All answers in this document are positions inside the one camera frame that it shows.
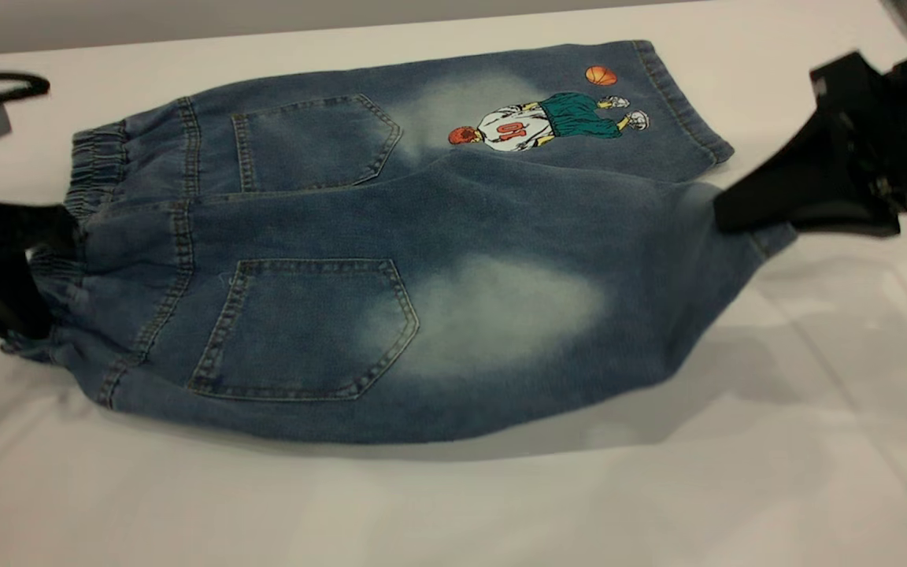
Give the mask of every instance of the elastic waistband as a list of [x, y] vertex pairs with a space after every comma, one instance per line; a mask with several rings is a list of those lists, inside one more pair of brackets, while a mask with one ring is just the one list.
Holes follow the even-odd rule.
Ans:
[[80, 223], [109, 203], [124, 178], [128, 161], [124, 122], [114, 122], [72, 137], [72, 182], [65, 208]]

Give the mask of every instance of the stitching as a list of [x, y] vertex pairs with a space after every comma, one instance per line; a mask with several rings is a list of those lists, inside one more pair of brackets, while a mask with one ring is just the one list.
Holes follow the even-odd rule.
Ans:
[[[177, 101], [180, 105], [180, 118], [183, 123], [184, 138], [184, 193], [191, 194], [198, 189], [198, 164], [201, 161], [202, 134], [198, 129], [198, 120], [194, 118], [191, 100], [187, 98]], [[130, 369], [145, 361], [152, 345], [155, 344], [159, 332], [173, 315], [177, 302], [187, 291], [194, 275], [194, 247], [191, 242], [191, 204], [181, 201], [170, 204], [172, 212], [172, 229], [174, 251], [176, 252], [176, 275], [173, 284], [163, 297], [156, 309], [154, 318], [139, 331], [130, 352], [118, 358], [111, 365], [101, 383], [97, 394], [97, 402], [105, 408], [114, 410], [114, 392], [117, 390], [121, 378]]]
[[687, 133], [688, 136], [690, 136], [690, 138], [694, 140], [695, 143], [701, 146], [703, 150], [709, 152], [709, 159], [712, 159], [713, 165], [719, 164], [720, 155], [717, 154], [716, 151], [713, 150], [713, 148], [708, 143], [704, 143], [701, 139], [698, 138], [698, 136], [695, 135], [695, 133], [691, 130], [690, 125], [688, 125], [687, 119], [685, 119], [677, 112], [676, 103], [678, 101], [674, 99], [672, 94], [669, 92], [669, 89], [665, 90], [660, 85], [660, 79], [657, 76], [657, 72], [653, 71], [653, 69], [646, 61], [645, 52], [648, 51], [646, 44], [640, 42], [633, 42], [633, 44], [636, 48], [636, 54], [639, 57], [639, 61], [642, 62], [643, 68], [646, 70], [646, 74], [649, 76], [650, 82], [653, 83], [653, 87], [655, 87], [656, 92], [659, 93], [660, 96], [663, 97], [663, 99], [667, 102], [667, 108], [669, 108], [671, 116], [673, 116], [674, 119], [677, 120], [677, 123], [680, 124], [681, 129], [683, 129], [685, 133]]
[[[352, 276], [357, 273], [378, 273], [383, 284], [389, 284], [395, 300], [404, 313], [405, 325], [401, 333], [395, 338], [394, 343], [360, 376], [356, 376], [342, 387], [332, 390], [313, 390], [313, 388], [283, 388], [283, 387], [236, 387], [236, 385], [219, 385], [220, 360], [223, 358], [224, 346], [230, 336], [231, 330], [237, 324], [237, 318], [242, 312], [242, 305], [246, 300], [248, 288], [253, 276], [267, 269], [286, 273], [321, 273], [328, 276]], [[407, 290], [401, 280], [400, 274], [390, 259], [260, 259], [260, 261], [239, 261], [237, 272], [231, 282], [227, 300], [223, 311], [220, 312], [216, 326], [209, 335], [209, 343], [198, 365], [195, 366], [191, 380], [188, 380], [188, 390], [213, 398], [261, 398], [264, 401], [331, 401], [332, 399], [356, 399], [363, 395], [393, 364], [398, 356], [404, 352], [417, 334], [419, 320], [413, 305], [408, 298]]]
[[[153, 211], [169, 212], [172, 211], [173, 207], [176, 207], [176, 205], [179, 203], [187, 203], [187, 201], [160, 201], [158, 203], [145, 203], [141, 205], [122, 205], [121, 203], [117, 203], [95, 214], [94, 221], [121, 217], [123, 215], [148, 213]], [[205, 205], [205, 201], [198, 200], [196, 198], [194, 201], [191, 201], [191, 204]]]
[[[306, 108], [314, 107], [330, 107], [338, 106], [346, 103], [357, 103], [371, 114], [377, 117], [381, 122], [390, 127], [390, 133], [385, 138], [384, 143], [380, 147], [379, 153], [376, 157], [373, 158], [373, 161], [370, 161], [370, 164], [365, 165], [366, 175], [358, 177], [355, 180], [347, 180], [346, 182], [341, 183], [311, 183], [307, 186], [296, 187], [296, 189], [289, 190], [288, 193], [300, 193], [300, 191], [318, 191], [325, 189], [337, 189], [337, 187], [352, 187], [356, 186], [359, 183], [366, 183], [367, 180], [373, 179], [380, 175], [380, 172], [383, 169], [383, 166], [386, 164], [387, 159], [390, 157], [394, 148], [397, 146], [398, 140], [401, 138], [402, 130], [401, 126], [395, 122], [386, 112], [380, 107], [378, 107], [374, 101], [370, 100], [366, 94], [351, 94], [350, 96], [343, 97], [332, 97], [328, 99], [317, 99], [310, 101], [303, 101], [298, 103], [293, 103], [287, 106], [281, 106], [276, 108], [267, 108], [262, 110], [257, 110], [254, 112], [248, 112], [246, 114], [234, 114], [231, 116], [231, 121], [233, 121], [234, 132], [237, 136], [237, 154], [240, 161], [241, 169], [241, 192], [250, 193], [250, 191], [259, 191], [256, 187], [256, 176], [254, 173], [254, 157], [253, 157], [253, 147], [250, 143], [250, 133], [247, 129], [247, 119], [250, 116], [261, 116], [266, 114], [287, 114], [296, 110], [302, 110]], [[238, 123], [242, 125], [242, 128], [237, 127]]]
[[763, 259], [772, 257], [772, 252], [768, 249], [764, 242], [759, 240], [758, 235], [755, 234], [755, 232], [749, 232], [748, 236], [751, 238], [751, 243], [755, 245], [755, 248], [758, 250], [759, 254], [762, 255]]
[[[123, 180], [125, 179], [125, 168], [128, 165], [128, 146], [126, 144], [126, 141], [128, 140], [128, 130], [126, 129], [126, 122], [124, 120], [118, 122], [117, 136], [120, 141], [120, 145], [118, 146], [118, 158], [120, 159], [117, 166], [118, 180]], [[112, 183], [107, 187], [108, 200], [106, 203], [113, 203], [121, 198], [121, 193], [119, 193], [118, 189], [118, 183]]]
[[188, 97], [177, 99], [177, 112], [184, 122], [187, 133], [187, 151], [184, 152], [184, 197], [198, 197], [199, 179], [198, 163], [201, 161], [202, 129], [198, 126], [198, 116], [194, 114], [194, 104]]
[[234, 114], [232, 120], [237, 137], [237, 161], [240, 162], [240, 190], [248, 193], [257, 188], [254, 186], [254, 154], [248, 136], [247, 116]]

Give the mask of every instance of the white surface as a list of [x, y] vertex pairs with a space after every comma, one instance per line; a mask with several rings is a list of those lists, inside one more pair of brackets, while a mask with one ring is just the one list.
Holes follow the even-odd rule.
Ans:
[[[76, 129], [229, 80], [635, 37], [737, 147], [710, 177], [730, 183], [809, 115], [811, 67], [907, 55], [877, 0], [523, 20], [2, 55], [54, 94], [12, 107], [0, 199], [61, 200]], [[802, 238], [662, 387], [450, 445], [202, 434], [105, 413], [64, 371], [0, 354], [0, 565], [907, 565], [905, 229]]]
[[676, 1], [0, 0], [0, 53]]

